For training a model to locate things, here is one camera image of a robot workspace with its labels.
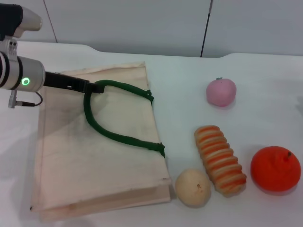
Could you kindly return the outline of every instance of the table surface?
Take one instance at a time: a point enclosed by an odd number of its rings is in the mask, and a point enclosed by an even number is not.
[[[20,56],[40,60],[47,71],[60,72],[145,61],[155,97],[154,115],[166,146],[170,176],[186,168],[204,171],[193,133],[201,125],[218,125],[247,174],[247,187],[225,198],[212,187],[200,209],[179,200],[87,215],[41,224],[30,212],[38,108],[8,109],[10,91],[0,89],[0,227],[142,227],[300,226],[303,183],[285,196],[259,190],[250,177],[252,156],[265,146],[283,146],[303,163],[303,57],[235,53],[222,58],[190,58],[98,52],[84,45],[19,42]],[[237,85],[231,106],[211,106],[208,83],[217,77]],[[18,100],[38,102],[32,93]]]

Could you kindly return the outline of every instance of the white wall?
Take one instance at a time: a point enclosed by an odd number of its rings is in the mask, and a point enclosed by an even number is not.
[[[214,0],[203,57],[303,55],[303,0]]]
[[[43,20],[43,26],[38,32],[26,31],[20,40],[40,41],[40,42],[56,42],[55,36],[48,18],[43,0],[0,0],[0,3],[17,4],[24,6],[36,14]]]
[[[46,0],[59,43],[200,56],[210,0]]]

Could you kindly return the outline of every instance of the striped bread roll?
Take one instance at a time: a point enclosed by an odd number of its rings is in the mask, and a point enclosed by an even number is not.
[[[246,175],[220,128],[207,125],[195,131],[196,146],[206,172],[218,192],[229,196],[240,192],[246,184]]]

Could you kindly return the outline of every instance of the green indicator light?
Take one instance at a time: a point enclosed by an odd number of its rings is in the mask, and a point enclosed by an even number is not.
[[[27,78],[27,77],[25,77],[25,78],[23,78],[23,79],[21,80],[21,83],[22,83],[23,86],[29,85],[29,82],[30,82],[30,79]]]

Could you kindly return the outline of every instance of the orange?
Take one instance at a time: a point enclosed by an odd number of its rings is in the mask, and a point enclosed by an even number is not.
[[[266,147],[259,150],[250,165],[252,179],[262,189],[284,192],[296,186],[301,177],[301,166],[297,157],[289,150]]]

